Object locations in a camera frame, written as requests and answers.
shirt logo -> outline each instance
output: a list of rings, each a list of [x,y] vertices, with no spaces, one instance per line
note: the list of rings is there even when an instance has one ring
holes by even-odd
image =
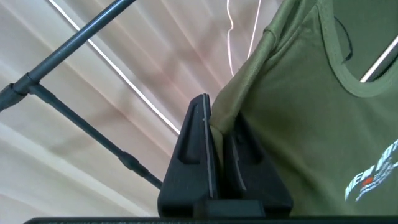
[[[377,164],[372,165],[367,170],[358,173],[348,184],[345,192],[345,200],[347,200],[351,191],[359,185],[359,195],[355,201],[359,201],[363,195],[372,191],[379,186],[391,172],[398,167],[398,162],[392,162],[393,153],[396,151],[398,140],[392,143],[381,155]]]

neckline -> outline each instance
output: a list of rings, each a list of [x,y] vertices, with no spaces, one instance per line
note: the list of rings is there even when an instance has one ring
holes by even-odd
[[[318,10],[322,29],[323,43],[334,74],[351,94],[358,97],[372,97],[385,92],[394,82],[397,81],[398,62],[395,61],[390,68],[377,80],[369,83],[361,83],[342,63],[344,60],[341,47],[337,36],[333,1],[319,0]]]

white corrugated panel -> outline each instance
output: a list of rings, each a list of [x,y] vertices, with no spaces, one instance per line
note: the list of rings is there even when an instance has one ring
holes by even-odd
[[[59,9],[83,27],[111,2],[0,0],[1,88],[76,32]],[[234,72],[247,57],[257,4],[231,1]],[[254,46],[279,4],[262,1]],[[230,26],[226,0],[138,0],[91,39],[113,65],[85,44],[42,84],[162,180],[189,101],[201,93],[214,100],[232,77]],[[0,113],[0,223],[156,216],[158,193],[38,98]]]

white cable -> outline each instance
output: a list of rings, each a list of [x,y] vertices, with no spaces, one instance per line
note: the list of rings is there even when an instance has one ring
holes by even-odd
[[[80,30],[80,27],[66,14],[66,12],[54,2],[54,0],[49,0],[49,2],[67,19],[67,21],[77,30]],[[109,59],[104,52],[90,39],[88,43],[109,63],[109,65],[118,73],[118,75],[138,94],[138,96],[152,109],[153,112],[157,116],[159,116],[170,128],[172,128],[177,134],[180,134],[180,130],[178,130],[171,121],[169,121],[157,108],[153,105],[148,98],[128,79],[128,77],[117,67],[111,59]]]
[[[231,22],[231,28],[229,28],[229,31],[226,34],[226,46],[228,49],[229,68],[231,69],[232,76],[234,76],[234,71],[232,69],[232,60],[231,60],[231,41],[229,38],[229,34],[234,29],[234,21],[232,20],[231,13],[229,12],[229,0],[226,0],[226,12],[228,13],[229,21]]]
[[[260,5],[261,5],[261,0],[259,0],[259,5],[257,7],[256,20],[254,21],[254,28],[253,28],[253,34],[251,36],[250,47],[249,47],[249,52],[248,52],[248,58],[250,57],[251,48],[253,47],[254,34],[256,34],[257,21],[259,19],[259,14],[260,14]]]

green shirt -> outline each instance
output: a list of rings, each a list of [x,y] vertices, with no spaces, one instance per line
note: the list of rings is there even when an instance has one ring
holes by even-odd
[[[213,104],[218,152],[241,111],[291,215],[398,215],[398,62],[359,82],[397,34],[395,0],[284,1]]]

